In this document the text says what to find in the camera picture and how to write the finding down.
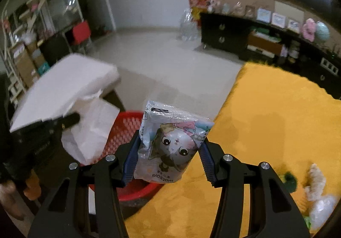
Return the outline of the white paper sheet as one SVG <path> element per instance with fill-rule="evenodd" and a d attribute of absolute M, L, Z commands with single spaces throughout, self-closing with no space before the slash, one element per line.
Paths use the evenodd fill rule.
<path fill-rule="evenodd" d="M 73 101 L 67 114 L 77 112 L 80 121 L 65 130 L 61 142 L 66 152 L 83 165 L 90 165 L 101 156 L 112 125 L 120 110 L 103 100 L 102 90 Z"/>

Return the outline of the cat print tissue pack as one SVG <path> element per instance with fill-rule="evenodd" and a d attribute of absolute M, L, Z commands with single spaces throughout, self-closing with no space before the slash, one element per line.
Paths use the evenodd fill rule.
<path fill-rule="evenodd" d="M 209 118 L 149 100 L 133 177 L 149 183 L 177 182 L 213 126 Z"/>

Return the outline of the clear plastic bag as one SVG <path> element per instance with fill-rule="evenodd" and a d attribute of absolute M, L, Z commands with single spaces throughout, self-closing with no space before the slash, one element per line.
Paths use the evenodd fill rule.
<path fill-rule="evenodd" d="M 338 199 L 335 196 L 323 195 L 312 204 L 309 210 L 312 232 L 318 231 L 326 223 L 337 203 Z"/>

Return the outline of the red plastic mesh basket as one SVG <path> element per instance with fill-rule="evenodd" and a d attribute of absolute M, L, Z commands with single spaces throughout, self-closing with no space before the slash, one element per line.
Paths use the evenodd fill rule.
<path fill-rule="evenodd" d="M 111 128 L 100 159 L 114 155 L 114 169 L 111 181 L 118 192 L 121 203 L 150 200 L 161 188 L 161 184 L 148 183 L 133 178 L 137 164 L 138 135 L 143 112 L 126 111 L 118 114 Z"/>

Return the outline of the green wrapper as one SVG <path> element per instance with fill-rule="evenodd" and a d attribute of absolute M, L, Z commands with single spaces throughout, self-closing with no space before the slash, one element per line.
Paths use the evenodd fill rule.
<path fill-rule="evenodd" d="M 291 172 L 286 172 L 282 177 L 282 182 L 289 193 L 293 193 L 297 189 L 297 179 Z"/>

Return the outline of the yellow tablecloth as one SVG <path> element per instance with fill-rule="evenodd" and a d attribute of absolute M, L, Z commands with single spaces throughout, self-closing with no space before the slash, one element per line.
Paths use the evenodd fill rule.
<path fill-rule="evenodd" d="M 209 132 L 211 142 L 247 164 L 268 162 L 300 185 L 316 164 L 325 193 L 340 196 L 340 100 L 317 84 L 262 64 L 246 63 Z M 163 186 L 126 220 L 130 237 L 208 237 L 220 189 L 207 181 L 199 157 L 182 179 Z"/>

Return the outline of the white crumpled tissue ball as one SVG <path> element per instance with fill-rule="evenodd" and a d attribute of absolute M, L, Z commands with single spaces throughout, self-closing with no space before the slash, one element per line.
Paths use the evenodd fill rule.
<path fill-rule="evenodd" d="M 316 164 L 311 164 L 308 171 L 308 185 L 304 187 L 307 200 L 315 202 L 320 199 L 326 185 L 326 178 Z"/>

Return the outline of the red chair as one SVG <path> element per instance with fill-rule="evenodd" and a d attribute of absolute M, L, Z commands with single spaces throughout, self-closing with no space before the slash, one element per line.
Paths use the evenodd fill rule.
<path fill-rule="evenodd" d="M 80 45 L 85 40 L 91 37 L 91 30 L 87 20 L 74 26 L 72 29 L 72 34 L 74 38 L 73 45 Z"/>

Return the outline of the black tv cabinet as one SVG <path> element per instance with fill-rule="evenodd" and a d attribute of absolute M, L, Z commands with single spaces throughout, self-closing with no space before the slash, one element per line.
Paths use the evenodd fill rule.
<path fill-rule="evenodd" d="M 201 13 L 200 23 L 204 46 L 306 77 L 340 99 L 340 58 L 301 35 L 255 19 L 219 13 Z"/>

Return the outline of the clear large water bottle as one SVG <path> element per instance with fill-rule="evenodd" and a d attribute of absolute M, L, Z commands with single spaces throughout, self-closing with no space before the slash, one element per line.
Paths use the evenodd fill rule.
<path fill-rule="evenodd" d="M 185 9 L 180 20 L 179 38 L 182 41 L 195 41 L 199 36 L 200 32 L 193 18 L 192 9 Z"/>

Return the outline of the white framed picture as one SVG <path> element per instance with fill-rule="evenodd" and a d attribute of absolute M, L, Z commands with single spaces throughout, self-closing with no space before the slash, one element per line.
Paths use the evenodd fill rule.
<path fill-rule="evenodd" d="M 271 24 L 281 29 L 284 29 L 286 26 L 286 16 L 280 15 L 276 12 L 272 13 Z"/>

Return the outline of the blue framed picture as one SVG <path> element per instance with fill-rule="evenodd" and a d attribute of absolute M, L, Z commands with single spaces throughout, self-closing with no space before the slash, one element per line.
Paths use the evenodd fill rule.
<path fill-rule="evenodd" d="M 259 8 L 257 10 L 256 20 L 258 20 L 260 22 L 264 22 L 264 23 L 270 23 L 271 18 L 272 18 L 272 12 L 271 11 L 269 11 L 267 9 L 263 9 L 263 8 Z"/>

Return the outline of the small framed certificate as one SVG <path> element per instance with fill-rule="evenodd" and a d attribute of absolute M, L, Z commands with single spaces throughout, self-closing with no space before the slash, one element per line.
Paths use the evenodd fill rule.
<path fill-rule="evenodd" d="M 295 21 L 293 19 L 289 19 L 288 24 L 287 24 L 287 29 L 294 32 L 294 33 L 300 34 L 301 24 L 298 21 Z"/>

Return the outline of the pink plush toy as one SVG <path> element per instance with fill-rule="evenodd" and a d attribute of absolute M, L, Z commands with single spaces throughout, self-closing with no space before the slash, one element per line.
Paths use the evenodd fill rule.
<path fill-rule="evenodd" d="M 314 42 L 316 32 L 316 22 L 312 18 L 308 18 L 302 27 L 302 35 L 304 39 Z"/>

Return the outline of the light blue globe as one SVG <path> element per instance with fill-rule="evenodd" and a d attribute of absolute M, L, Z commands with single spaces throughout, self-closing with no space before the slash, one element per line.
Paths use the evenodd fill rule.
<path fill-rule="evenodd" d="M 321 21 L 316 23 L 315 42 L 324 43 L 330 38 L 330 31 L 327 25 Z"/>

